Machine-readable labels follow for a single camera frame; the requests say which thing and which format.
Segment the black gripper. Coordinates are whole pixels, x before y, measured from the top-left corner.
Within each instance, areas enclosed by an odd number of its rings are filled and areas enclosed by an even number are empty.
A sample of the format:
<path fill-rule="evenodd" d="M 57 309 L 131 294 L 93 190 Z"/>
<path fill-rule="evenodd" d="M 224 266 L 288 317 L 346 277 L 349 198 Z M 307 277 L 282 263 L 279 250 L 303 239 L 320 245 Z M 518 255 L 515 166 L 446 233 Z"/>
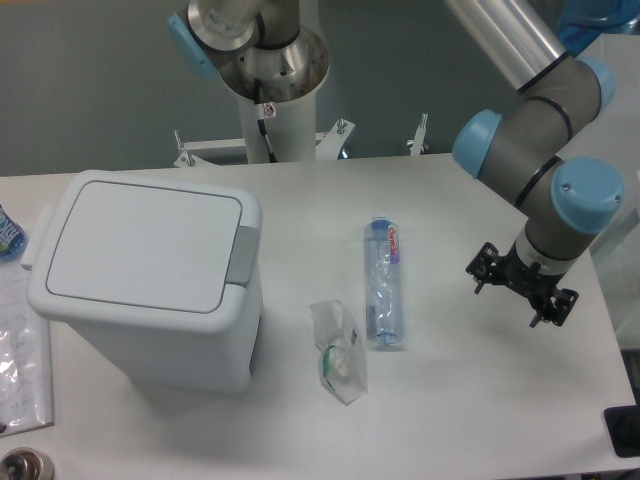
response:
<path fill-rule="evenodd" d="M 476 282 L 474 294 L 479 294 L 486 284 L 505 286 L 525 298 L 535 311 L 530 328 L 539 323 L 563 325 L 579 293 L 571 289 L 559 289 L 558 282 L 564 277 L 542 273 L 542 264 L 534 261 L 526 265 L 513 245 L 505 256 L 496 247 L 486 242 L 466 267 L 466 272 Z"/>

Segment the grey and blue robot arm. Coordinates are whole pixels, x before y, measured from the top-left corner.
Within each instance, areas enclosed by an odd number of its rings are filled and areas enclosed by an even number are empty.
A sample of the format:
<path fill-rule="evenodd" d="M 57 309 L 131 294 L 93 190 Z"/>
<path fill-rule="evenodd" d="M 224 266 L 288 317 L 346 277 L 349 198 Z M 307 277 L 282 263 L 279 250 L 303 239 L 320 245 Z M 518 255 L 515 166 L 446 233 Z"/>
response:
<path fill-rule="evenodd" d="M 561 159 L 615 92 L 603 63 L 572 56 L 524 1 L 452 1 L 449 9 L 523 102 L 509 116 L 477 113 L 456 137 L 454 160 L 522 212 L 509 252 L 485 244 L 468 265 L 478 285 L 526 298 L 535 323 L 562 325 L 575 291 L 560 280 L 616 215 L 623 180 L 608 163 Z M 322 39 L 295 1 L 191 1 L 168 20 L 183 58 L 219 75 L 236 96 L 252 163 L 316 159 L 315 95 L 329 71 Z"/>

